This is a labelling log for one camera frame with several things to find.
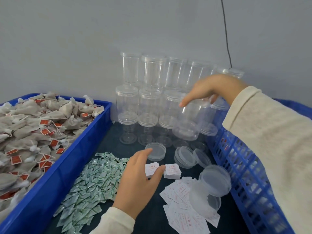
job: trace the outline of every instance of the pile of tea bags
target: pile of tea bags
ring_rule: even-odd
[[[0,221],[104,111],[84,97],[83,103],[48,93],[0,106]]]
[[[128,158],[116,158],[112,153],[97,153],[96,158],[85,165],[74,186],[54,214],[62,212],[57,227],[63,226],[66,234],[80,233],[90,225],[93,216],[102,211],[99,203],[115,200],[119,180]]]

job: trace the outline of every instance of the pile of green packets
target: pile of green packets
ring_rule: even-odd
[[[96,158],[85,165],[80,176],[57,209],[54,217],[62,213],[57,227],[62,233],[78,234],[90,225],[92,218],[102,211],[99,203],[115,200],[121,175],[128,158],[116,158],[112,153],[96,153]]]

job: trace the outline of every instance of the gray wall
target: gray wall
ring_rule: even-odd
[[[234,68],[312,106],[312,0],[224,0]],[[121,50],[229,67],[220,0],[0,0],[0,102],[54,91],[115,102]]]

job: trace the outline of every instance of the stack of paper cards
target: stack of paper cards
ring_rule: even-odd
[[[181,170],[179,165],[176,163],[174,164],[166,164],[166,170],[163,173],[164,178],[180,180],[181,177]]]
[[[158,167],[159,167],[159,164],[157,162],[145,164],[146,177],[151,178]]]
[[[160,196],[166,201],[164,205],[169,225],[180,234],[209,234],[209,228],[204,217],[200,216],[189,202],[189,192],[192,187],[192,177],[182,177],[165,187]],[[216,214],[207,220],[217,227],[220,215]]]

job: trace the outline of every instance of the sleeve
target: sleeve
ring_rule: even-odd
[[[110,207],[90,234],[130,234],[135,220],[120,209]]]
[[[312,120],[248,86],[232,103],[223,126],[259,157],[296,234],[310,233]]]

